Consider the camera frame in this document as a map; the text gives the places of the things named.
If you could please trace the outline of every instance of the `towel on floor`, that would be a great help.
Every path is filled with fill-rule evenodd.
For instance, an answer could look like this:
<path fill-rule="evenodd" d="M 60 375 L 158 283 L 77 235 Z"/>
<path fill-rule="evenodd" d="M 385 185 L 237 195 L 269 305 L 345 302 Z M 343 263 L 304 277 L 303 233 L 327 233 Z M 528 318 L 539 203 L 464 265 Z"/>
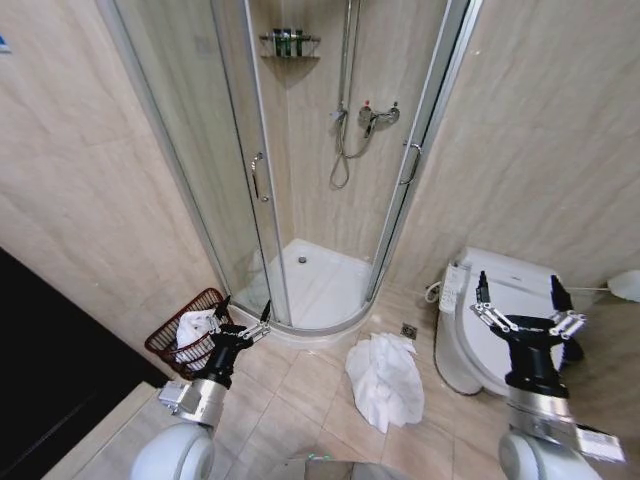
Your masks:
<path fill-rule="evenodd" d="M 389 422 L 401 427 L 422 420 L 424 391 L 410 353 L 416 350 L 408 338 L 374 333 L 347 355 L 356 407 L 382 433 L 387 433 Z"/>

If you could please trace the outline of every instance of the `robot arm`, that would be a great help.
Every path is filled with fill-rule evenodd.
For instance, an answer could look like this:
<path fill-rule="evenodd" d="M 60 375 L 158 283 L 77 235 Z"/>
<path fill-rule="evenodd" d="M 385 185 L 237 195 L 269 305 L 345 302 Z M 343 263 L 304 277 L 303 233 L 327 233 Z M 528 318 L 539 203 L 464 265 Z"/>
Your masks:
<path fill-rule="evenodd" d="M 558 278 L 551 277 L 551 299 L 556 312 L 549 318 L 504 315 L 491 303 L 489 284 L 481 272 L 476 289 L 477 303 L 471 310 L 491 331 L 509 345 L 511 371 L 505 376 L 509 386 L 511 431 L 500 441 L 500 463 L 510 480 L 598 479 L 584 455 L 598 459 L 624 460 L 618 439 L 601 432 L 604 443 L 616 443 L 616 454 L 602 455 L 585 439 L 571 413 L 569 392 L 551 360 L 551 348 L 571 339 L 586 322 L 573 311 L 569 293 Z"/>
<path fill-rule="evenodd" d="M 226 303 L 228 298 L 221 304 L 223 309 Z M 270 306 L 269 301 L 260 323 L 252 328 L 223 324 L 212 330 L 214 350 L 190 385 L 167 382 L 158 400 L 172 415 L 186 422 L 163 430 L 142 449 L 131 470 L 132 480 L 209 478 L 214 457 L 213 436 L 222 416 L 224 397 L 231 388 L 233 365 L 242 350 L 270 332 Z"/>

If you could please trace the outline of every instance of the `dark doorway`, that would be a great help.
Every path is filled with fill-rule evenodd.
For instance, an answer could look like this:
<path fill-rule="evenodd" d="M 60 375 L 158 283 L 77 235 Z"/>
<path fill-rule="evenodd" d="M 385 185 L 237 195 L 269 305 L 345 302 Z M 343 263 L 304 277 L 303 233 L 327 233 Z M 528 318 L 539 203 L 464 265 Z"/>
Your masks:
<path fill-rule="evenodd" d="M 0 271 L 0 479 L 36 479 L 140 382 L 167 377 L 2 249 Z"/>

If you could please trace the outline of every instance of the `white towel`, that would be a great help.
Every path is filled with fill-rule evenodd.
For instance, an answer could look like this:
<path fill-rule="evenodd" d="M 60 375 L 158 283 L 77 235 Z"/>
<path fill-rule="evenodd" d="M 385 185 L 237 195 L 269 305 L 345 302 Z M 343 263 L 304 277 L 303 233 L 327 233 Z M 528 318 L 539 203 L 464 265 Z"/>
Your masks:
<path fill-rule="evenodd" d="M 416 353 L 411 340 L 382 333 L 361 340 L 347 355 L 356 407 L 382 433 L 389 422 L 401 427 L 422 420 L 422 380 L 409 352 Z"/>
<path fill-rule="evenodd" d="M 200 310 L 183 313 L 180 317 L 178 329 L 176 330 L 176 342 L 178 344 L 178 348 L 186 347 L 187 345 L 198 341 L 204 335 L 208 335 L 210 330 L 218 328 L 220 322 L 215 317 L 214 312 L 215 310 Z M 205 340 L 200 344 L 200 346 L 202 348 L 213 348 L 213 342 L 210 342 L 210 345 L 207 345 L 207 341 Z M 193 355 L 189 355 L 187 352 L 188 350 L 178 352 L 176 354 L 176 360 L 180 363 L 193 360 Z M 200 370 L 206 365 L 207 360 L 209 360 L 209 355 L 187 366 L 191 370 Z"/>

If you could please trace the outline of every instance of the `glass shower door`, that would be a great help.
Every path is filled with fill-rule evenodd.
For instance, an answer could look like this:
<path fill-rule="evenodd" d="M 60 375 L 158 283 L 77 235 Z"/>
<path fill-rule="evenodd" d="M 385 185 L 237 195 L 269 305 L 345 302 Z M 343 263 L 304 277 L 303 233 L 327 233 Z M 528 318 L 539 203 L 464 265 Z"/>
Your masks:
<path fill-rule="evenodd" d="M 246 31 L 239 2 L 224 3 L 105 0 L 101 6 L 118 19 L 107 21 L 120 24 L 114 39 L 226 290 L 253 314 L 273 299 L 277 319 L 289 323 L 283 275 L 274 262 L 277 229 L 258 103 L 248 93 L 255 85 L 247 65 L 230 64 L 250 58 L 248 45 L 241 38 L 220 41 Z"/>
<path fill-rule="evenodd" d="M 408 214 L 408 206 L 415 192 L 415 180 L 420 178 L 424 170 L 481 3 L 478 0 L 449 0 L 447 4 L 420 102 L 408 140 L 405 142 L 400 173 L 367 287 L 367 300 L 374 298 L 384 272 L 391 262 L 393 250 Z"/>

